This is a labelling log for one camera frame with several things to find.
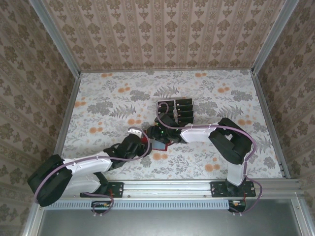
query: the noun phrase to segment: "wire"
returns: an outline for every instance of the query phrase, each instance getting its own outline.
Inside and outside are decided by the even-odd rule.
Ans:
[[[104,214],[107,214],[107,213],[110,211],[110,209],[113,207],[113,205],[114,205],[114,198],[111,197],[111,196],[104,195],[104,194],[87,193],[87,192],[85,192],[84,194],[86,194],[86,195],[88,195],[88,196],[91,196],[91,197],[105,197],[105,198],[110,198],[110,200],[111,200],[111,204],[110,204],[109,208],[108,208],[104,213],[102,213],[102,214],[96,213],[96,212],[95,212],[95,207],[96,207],[97,205],[104,204],[104,203],[103,203],[103,202],[95,203],[95,204],[93,205],[93,208],[92,208],[92,212],[94,213],[94,216],[96,216],[96,215],[102,216],[102,215],[104,215]]]
[[[87,158],[83,158],[83,159],[80,159],[80,160],[74,160],[74,161],[71,161],[71,162],[68,162],[68,163],[65,163],[65,164],[62,164],[60,166],[58,166],[57,168],[55,168],[51,173],[49,173],[45,178],[44,180],[40,183],[40,185],[38,186],[38,188],[36,189],[35,193],[34,193],[34,201],[35,203],[38,203],[37,201],[37,196],[40,192],[40,190],[42,189],[42,187],[44,186],[44,184],[47,182],[47,180],[55,173],[57,173],[60,169],[62,169],[63,167],[66,167],[66,166],[69,166],[69,165],[73,165],[73,164],[77,164],[77,163],[80,163],[80,162],[83,162],[83,161],[90,161],[90,160],[95,160],[95,159],[110,159],[110,160],[118,160],[118,161],[136,161],[136,160],[139,160],[141,159],[142,157],[146,156],[147,153],[149,152],[150,150],[150,140],[147,136],[147,134],[140,128],[137,128],[137,127],[130,127],[128,130],[130,129],[137,129],[139,131],[141,131],[141,133],[144,135],[144,137],[146,137],[147,139],[147,142],[148,142],[148,147],[146,149],[146,151],[144,152],[143,155],[139,156],[139,157],[136,157],[134,159],[123,159],[123,158],[118,158],[118,157],[110,157],[110,156],[92,156],[92,157],[87,157]]]
[[[244,201],[245,204],[246,204],[246,193],[245,193],[245,191],[244,191],[244,198],[243,198],[243,201]]]
[[[168,112],[168,109],[169,109],[168,104],[167,104],[166,102],[161,102],[161,103],[159,103],[159,105],[162,105],[162,104],[165,104],[165,105],[166,105],[166,112],[165,112],[165,113],[167,113],[167,112]],[[176,130],[178,130],[178,129],[194,129],[194,128],[222,128],[222,129],[229,129],[229,130],[236,131],[236,132],[238,132],[238,133],[241,133],[241,134],[245,135],[247,138],[249,138],[249,140],[252,142],[253,149],[252,149],[251,153],[244,159],[244,162],[245,162],[245,163],[244,163],[243,175],[244,175],[244,177],[247,178],[249,181],[252,181],[252,182],[258,184],[258,186],[259,186],[259,188],[260,188],[260,191],[259,191],[259,195],[258,195],[258,197],[257,197],[257,199],[256,199],[256,201],[255,201],[255,203],[254,203],[248,210],[243,211],[242,214],[247,213],[247,212],[249,212],[251,209],[253,209],[253,207],[259,202],[260,197],[261,197],[261,195],[262,195],[262,186],[261,186],[261,184],[260,184],[259,182],[257,182],[256,180],[253,180],[253,179],[248,178],[247,175],[246,175],[248,160],[252,157],[252,155],[253,155],[253,154],[256,152],[256,150],[257,150],[256,141],[252,138],[252,136],[251,136],[249,133],[247,133],[247,132],[245,132],[245,131],[243,131],[243,130],[241,130],[241,129],[234,128],[234,127],[224,126],[224,125],[216,125],[216,124],[212,124],[212,125],[193,125],[193,124],[192,124],[190,127],[189,127],[189,126],[184,126],[184,127],[172,127],[172,126],[169,126],[169,125],[163,123],[163,121],[160,119],[160,117],[158,116],[158,108],[157,108],[157,119],[158,119],[158,121],[159,121],[163,126],[165,126],[166,128],[169,128],[169,129],[176,129]]]

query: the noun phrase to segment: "patterned wallpaper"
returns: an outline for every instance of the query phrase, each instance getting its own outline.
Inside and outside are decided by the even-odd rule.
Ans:
[[[25,224],[27,178],[52,154],[74,78],[27,0],[0,1],[0,235]]]
[[[315,216],[315,1],[300,0],[259,72],[293,177]]]
[[[44,0],[81,71],[250,68],[284,0]]]

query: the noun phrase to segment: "floral mat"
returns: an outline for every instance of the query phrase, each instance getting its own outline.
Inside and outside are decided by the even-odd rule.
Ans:
[[[282,177],[249,70],[89,73],[81,85],[63,157],[97,153],[127,136],[130,126],[154,124],[157,101],[192,98],[195,124],[228,117],[249,132],[258,150],[248,175]],[[227,162],[212,144],[175,144],[106,172],[108,179],[226,178]]]

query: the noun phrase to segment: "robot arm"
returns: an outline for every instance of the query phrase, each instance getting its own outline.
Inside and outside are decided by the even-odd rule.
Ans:
[[[108,181],[103,175],[104,172],[121,167],[125,163],[124,159],[133,159],[137,155],[144,156],[146,150],[149,150],[146,155],[151,152],[150,144],[141,142],[141,131],[130,129],[128,132],[130,134],[121,144],[115,144],[94,155],[75,159],[62,159],[59,155],[51,156],[28,179],[28,184],[35,193],[52,171],[63,166],[40,188],[36,197],[38,203],[45,207],[60,197],[74,195],[85,197],[84,192],[106,195]],[[98,158],[104,156],[121,160]]]
[[[168,126],[179,127],[168,115],[161,113],[159,119]],[[240,186],[244,181],[244,158],[251,150],[252,142],[245,135],[223,128],[211,128],[210,124],[206,127],[200,127],[188,124],[183,129],[169,129],[163,124],[160,124],[156,119],[157,125],[151,126],[148,129],[148,136],[151,139],[157,139],[163,143],[173,141],[175,143],[191,143],[204,142],[212,143],[228,161],[228,183],[234,186]],[[220,126],[228,126],[242,130],[237,124],[228,118],[222,118],[216,123]]]
[[[179,127],[164,113],[160,114],[159,118],[164,124]],[[147,135],[162,143],[167,144],[170,141],[174,143],[213,143],[228,161],[228,183],[226,185],[228,192],[235,191],[235,187],[245,182],[244,157],[251,150],[252,145],[245,135],[224,128],[211,128],[210,125],[205,128],[192,128],[191,125],[188,125],[183,129],[169,129],[159,124],[157,119],[155,122],[157,125],[151,126],[147,130]],[[241,129],[228,118],[223,118],[218,125]],[[91,156],[76,159],[61,159],[59,155],[51,156],[28,179],[28,184],[34,193],[39,188],[36,197],[38,203],[45,207],[60,197],[72,197],[79,194],[81,197],[86,197],[84,192],[106,195],[108,181],[102,173],[121,167],[126,162],[125,159],[133,159],[136,155],[143,156],[146,150],[149,150],[147,154],[151,152],[150,143],[147,140],[141,141],[141,131],[130,129],[128,132],[130,134],[121,144],[115,144]],[[120,160],[98,158],[101,156],[120,158]],[[58,171],[42,185],[43,180],[56,169]]]

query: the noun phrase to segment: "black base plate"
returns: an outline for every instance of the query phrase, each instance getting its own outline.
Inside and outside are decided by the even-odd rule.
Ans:
[[[108,182],[108,187],[105,195],[112,196],[113,198],[122,198],[124,193],[123,182]]]
[[[232,195],[226,186],[225,181],[214,181],[210,183],[211,186],[211,196],[213,198],[222,198],[222,197],[256,197],[255,189],[252,190],[254,187],[253,182],[251,181],[244,181],[240,186],[237,187],[237,190],[234,195]]]

